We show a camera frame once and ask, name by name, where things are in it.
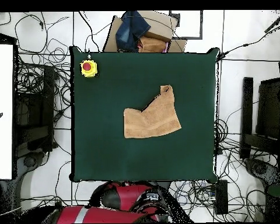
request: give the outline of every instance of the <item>white board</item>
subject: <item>white board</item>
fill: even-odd
[[[0,179],[12,178],[13,46],[0,45]]]

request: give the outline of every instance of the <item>brown fabric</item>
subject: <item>brown fabric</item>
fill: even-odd
[[[161,53],[166,48],[166,43],[162,40],[142,36],[139,46],[139,53]]]
[[[124,137],[159,137],[181,128],[174,109],[173,89],[161,86],[160,94],[143,112],[126,108],[124,110]]]

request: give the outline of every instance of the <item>green tablecloth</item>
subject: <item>green tablecloth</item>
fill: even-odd
[[[92,53],[97,78],[81,74],[87,54],[76,47],[70,51],[74,181],[215,179],[217,48],[207,54]],[[125,139],[124,109],[142,110],[161,85],[173,88],[181,129]]]

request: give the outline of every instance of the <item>black cable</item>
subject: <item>black cable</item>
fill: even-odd
[[[67,131],[71,131],[72,129],[65,129],[65,128],[54,128],[54,130],[67,130]]]
[[[82,16],[81,12],[80,12],[80,11],[78,11],[78,12],[79,12],[79,14],[81,15],[81,18],[84,20],[84,22],[89,26],[90,31],[91,31],[91,39],[92,39],[92,42],[96,45],[98,52],[100,52],[99,46],[98,46],[98,45],[96,44],[96,42],[93,40],[93,33],[92,33],[91,25],[88,23],[87,20],[85,20],[85,18]]]
[[[269,31],[268,33],[265,33],[259,40],[255,41],[255,42],[247,43],[247,44],[242,44],[242,45],[240,45],[240,46],[238,46],[238,47],[236,47],[236,48],[234,48],[234,49],[231,49],[231,50],[229,50],[229,51],[227,51],[227,52],[222,52],[222,53],[219,55],[219,60],[221,60],[222,58],[225,58],[227,54],[229,54],[230,52],[232,52],[232,51],[234,51],[234,50],[236,50],[236,49],[238,49],[238,48],[240,48],[240,47],[247,47],[247,46],[250,46],[250,45],[253,45],[253,44],[256,44],[256,43],[260,42],[264,37],[266,37],[267,35],[271,34],[271,33],[274,32],[274,31],[277,31],[277,30],[280,30],[280,26],[278,26],[278,27],[272,29],[272,30]]]
[[[263,193],[263,194],[266,196],[266,193],[263,192],[263,191],[261,191],[261,190],[257,190],[257,189],[252,190],[252,191],[250,191],[250,192],[247,193],[247,196],[246,196],[246,204],[247,204],[247,205],[249,205],[249,203],[248,203],[248,197],[249,197],[249,195],[250,195],[251,193],[255,192],[255,191],[258,191],[259,193]],[[247,211],[248,211],[248,214],[249,214],[250,218],[252,219],[252,221],[253,221],[253,222],[256,222],[256,220],[254,220],[254,218],[251,216],[249,206],[247,206]]]
[[[6,22],[6,23],[0,24],[0,26],[7,25],[7,24],[9,24],[9,23],[11,22],[11,20],[12,20],[12,18],[11,18],[11,13],[8,12],[8,14],[9,14],[9,21]]]
[[[242,107],[241,107],[240,109],[234,111],[233,113],[231,113],[231,114],[228,116],[228,118],[227,118],[227,120],[226,120],[226,123],[228,122],[228,119],[229,119],[229,117],[230,117],[232,114],[236,113],[237,111],[239,111],[239,110],[241,110],[241,109],[242,109]]]
[[[70,162],[71,162],[71,161],[65,162],[65,163],[60,167],[60,169],[59,169],[58,178],[57,178],[57,182],[56,182],[56,186],[55,186],[55,194],[56,194],[56,197],[57,197],[57,185],[58,185],[58,182],[59,182],[60,171],[61,171],[61,169],[62,169],[66,164],[68,164],[68,163],[70,163]]]

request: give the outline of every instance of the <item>tangled wires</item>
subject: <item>tangled wires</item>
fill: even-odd
[[[224,140],[227,138],[227,134],[228,134],[227,123],[221,119],[218,119],[218,121],[215,121],[214,134],[215,134],[215,142],[216,142],[217,135],[218,135],[218,143],[224,142]]]

